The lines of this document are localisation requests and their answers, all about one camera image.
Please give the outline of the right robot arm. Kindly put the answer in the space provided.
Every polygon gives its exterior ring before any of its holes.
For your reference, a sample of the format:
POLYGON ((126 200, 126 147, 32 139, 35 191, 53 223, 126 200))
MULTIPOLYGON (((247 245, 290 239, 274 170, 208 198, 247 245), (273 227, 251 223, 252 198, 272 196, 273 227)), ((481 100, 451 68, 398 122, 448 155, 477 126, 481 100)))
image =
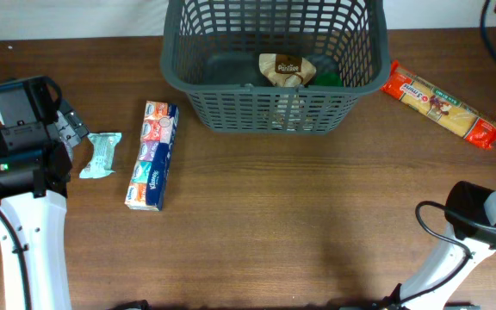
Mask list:
POLYGON ((396 287, 386 309, 443 309, 469 274, 496 252, 496 190, 460 181, 444 204, 422 201, 415 216, 438 244, 417 273, 396 287), (443 212, 444 234, 425 224, 425 207, 443 212))

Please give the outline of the beige Pantree snack bag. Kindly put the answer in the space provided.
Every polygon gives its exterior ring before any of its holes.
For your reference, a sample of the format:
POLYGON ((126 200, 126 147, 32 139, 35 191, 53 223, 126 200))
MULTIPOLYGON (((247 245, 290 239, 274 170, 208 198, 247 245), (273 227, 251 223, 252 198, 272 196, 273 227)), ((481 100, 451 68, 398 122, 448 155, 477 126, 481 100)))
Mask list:
MULTIPOLYGON (((316 74, 316 67, 303 57, 261 53, 258 57, 260 72, 278 88, 299 89, 316 74)), ((304 100, 299 95, 280 94, 276 104, 273 128, 297 131, 301 124, 304 100)))

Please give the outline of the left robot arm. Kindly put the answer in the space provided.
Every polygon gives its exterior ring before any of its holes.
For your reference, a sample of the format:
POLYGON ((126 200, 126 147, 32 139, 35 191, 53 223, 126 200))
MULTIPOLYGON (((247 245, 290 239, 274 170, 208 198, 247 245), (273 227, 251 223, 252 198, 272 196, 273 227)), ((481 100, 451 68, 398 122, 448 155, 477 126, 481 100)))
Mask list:
POLYGON ((47 76, 0 84, 0 251, 8 309, 69 309, 65 262, 73 149, 89 133, 47 76))

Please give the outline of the green lidded jar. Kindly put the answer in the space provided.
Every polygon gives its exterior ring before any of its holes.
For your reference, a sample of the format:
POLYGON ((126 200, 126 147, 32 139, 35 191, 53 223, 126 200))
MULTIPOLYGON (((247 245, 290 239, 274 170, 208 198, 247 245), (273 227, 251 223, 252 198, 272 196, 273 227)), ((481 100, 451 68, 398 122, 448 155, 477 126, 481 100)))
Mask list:
POLYGON ((313 84, 317 86, 327 86, 327 87, 344 86, 344 82, 342 78, 333 72, 327 72, 316 76, 313 84))

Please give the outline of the grey plastic mesh basket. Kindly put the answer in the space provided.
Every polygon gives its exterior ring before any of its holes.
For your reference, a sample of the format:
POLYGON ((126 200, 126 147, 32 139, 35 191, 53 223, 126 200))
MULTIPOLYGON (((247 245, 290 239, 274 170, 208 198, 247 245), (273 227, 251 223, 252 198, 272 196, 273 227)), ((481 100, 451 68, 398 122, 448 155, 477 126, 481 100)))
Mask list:
POLYGON ((161 71, 223 133, 325 134, 387 81, 381 0, 169 3, 161 71))

